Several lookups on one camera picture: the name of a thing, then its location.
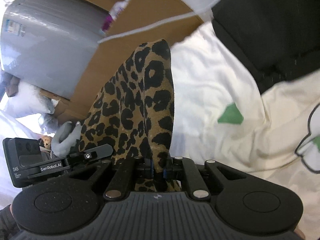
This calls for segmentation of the brown cardboard box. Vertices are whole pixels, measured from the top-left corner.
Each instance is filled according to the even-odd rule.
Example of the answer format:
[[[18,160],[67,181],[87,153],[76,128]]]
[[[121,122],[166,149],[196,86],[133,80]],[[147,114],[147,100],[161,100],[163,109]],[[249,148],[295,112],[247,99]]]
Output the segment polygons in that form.
[[[72,97],[67,100],[42,90],[58,100],[54,113],[58,122],[84,119],[99,90],[140,44],[165,39],[172,46],[189,36],[203,22],[192,13],[181,0],[131,0],[99,44]]]

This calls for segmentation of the grey plastic-wrapped appliance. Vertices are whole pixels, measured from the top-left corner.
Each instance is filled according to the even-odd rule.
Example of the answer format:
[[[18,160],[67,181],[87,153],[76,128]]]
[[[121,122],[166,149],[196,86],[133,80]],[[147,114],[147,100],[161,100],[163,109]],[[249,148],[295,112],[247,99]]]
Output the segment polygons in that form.
[[[15,0],[3,16],[1,67],[70,99],[102,38],[106,16],[85,0]]]

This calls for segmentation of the black folded garment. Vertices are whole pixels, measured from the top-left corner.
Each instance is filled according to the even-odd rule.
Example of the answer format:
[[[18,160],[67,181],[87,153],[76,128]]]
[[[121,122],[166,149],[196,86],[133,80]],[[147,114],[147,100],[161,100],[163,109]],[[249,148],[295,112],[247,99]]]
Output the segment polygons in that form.
[[[319,70],[319,0],[219,0],[212,26],[259,92]]]

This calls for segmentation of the leopard print garment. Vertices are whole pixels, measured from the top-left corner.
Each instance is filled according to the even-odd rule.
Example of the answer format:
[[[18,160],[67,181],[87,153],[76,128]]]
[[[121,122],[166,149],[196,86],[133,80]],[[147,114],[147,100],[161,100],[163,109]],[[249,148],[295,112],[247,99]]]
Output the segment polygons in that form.
[[[171,52],[166,40],[140,44],[98,92],[82,121],[79,150],[108,144],[112,163],[130,157],[153,163],[151,179],[139,178],[137,191],[178,192],[164,176],[174,124]]]

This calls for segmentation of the white cartoon print bedsheet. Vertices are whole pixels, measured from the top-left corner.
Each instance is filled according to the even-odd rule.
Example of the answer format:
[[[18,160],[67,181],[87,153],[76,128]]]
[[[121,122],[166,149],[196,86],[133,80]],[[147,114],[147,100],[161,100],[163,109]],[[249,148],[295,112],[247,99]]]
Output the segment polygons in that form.
[[[298,225],[319,239],[319,72],[261,93],[210,22],[171,48],[175,116],[170,154],[216,160],[291,189]]]

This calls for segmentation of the grey plush toy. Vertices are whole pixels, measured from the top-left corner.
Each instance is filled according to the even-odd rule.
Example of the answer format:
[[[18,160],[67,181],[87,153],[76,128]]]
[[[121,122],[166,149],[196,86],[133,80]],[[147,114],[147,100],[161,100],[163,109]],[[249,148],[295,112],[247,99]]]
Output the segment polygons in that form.
[[[52,153],[57,157],[68,155],[80,139],[81,129],[79,121],[75,124],[71,121],[62,124],[51,141]]]

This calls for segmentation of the white pillow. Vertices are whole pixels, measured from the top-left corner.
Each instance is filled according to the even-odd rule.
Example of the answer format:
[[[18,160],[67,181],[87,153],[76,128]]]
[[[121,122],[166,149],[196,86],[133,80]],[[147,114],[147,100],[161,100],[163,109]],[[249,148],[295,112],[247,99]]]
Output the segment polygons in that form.
[[[32,114],[54,114],[55,106],[52,100],[40,94],[40,88],[20,81],[15,96],[8,97],[4,93],[1,110],[13,118],[21,118]]]

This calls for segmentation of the purple white plastic bag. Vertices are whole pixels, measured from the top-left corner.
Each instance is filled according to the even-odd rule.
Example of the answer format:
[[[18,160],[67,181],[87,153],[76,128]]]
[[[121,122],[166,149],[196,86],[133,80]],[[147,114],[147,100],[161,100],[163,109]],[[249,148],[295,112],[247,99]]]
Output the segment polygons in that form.
[[[104,23],[101,27],[101,31],[103,33],[107,33],[110,29],[113,22],[117,19],[117,17],[124,11],[124,9],[127,7],[130,0],[122,0],[116,2],[111,10],[108,12],[108,15],[106,16]]]

